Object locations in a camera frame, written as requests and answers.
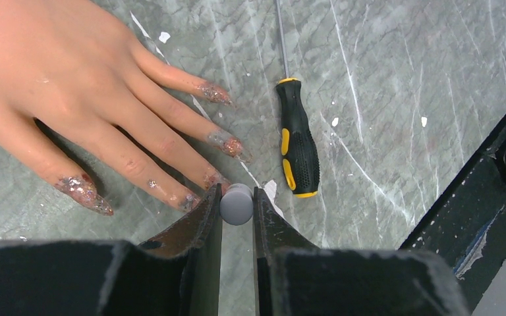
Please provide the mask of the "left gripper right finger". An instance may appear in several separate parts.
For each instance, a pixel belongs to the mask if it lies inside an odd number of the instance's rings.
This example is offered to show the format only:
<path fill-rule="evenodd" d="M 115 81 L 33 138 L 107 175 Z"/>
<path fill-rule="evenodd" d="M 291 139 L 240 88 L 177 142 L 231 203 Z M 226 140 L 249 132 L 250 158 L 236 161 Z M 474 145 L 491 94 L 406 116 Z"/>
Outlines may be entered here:
<path fill-rule="evenodd" d="M 469 315 L 451 269 L 428 251 L 321 249 L 255 188 L 258 315 Z"/>

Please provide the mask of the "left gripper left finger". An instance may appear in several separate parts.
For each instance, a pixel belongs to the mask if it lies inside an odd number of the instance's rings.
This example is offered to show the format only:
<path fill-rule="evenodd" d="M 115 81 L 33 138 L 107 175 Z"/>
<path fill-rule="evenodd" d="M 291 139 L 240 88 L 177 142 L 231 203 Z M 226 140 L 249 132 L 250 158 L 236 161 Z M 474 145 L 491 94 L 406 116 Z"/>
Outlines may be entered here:
<path fill-rule="evenodd" d="M 217 315 L 221 187 L 134 245 L 0 240 L 0 315 Z"/>

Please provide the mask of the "white nail polish cap brush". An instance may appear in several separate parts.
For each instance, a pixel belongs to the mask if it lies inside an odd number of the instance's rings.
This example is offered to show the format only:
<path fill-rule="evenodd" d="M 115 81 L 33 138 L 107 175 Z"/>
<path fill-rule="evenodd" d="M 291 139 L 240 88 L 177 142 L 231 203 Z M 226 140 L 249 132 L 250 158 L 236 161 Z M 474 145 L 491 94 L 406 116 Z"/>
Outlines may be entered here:
<path fill-rule="evenodd" d="M 220 201 L 220 215 L 231 225 L 240 226 L 253 216 L 253 193 L 245 184 L 232 184 Z"/>

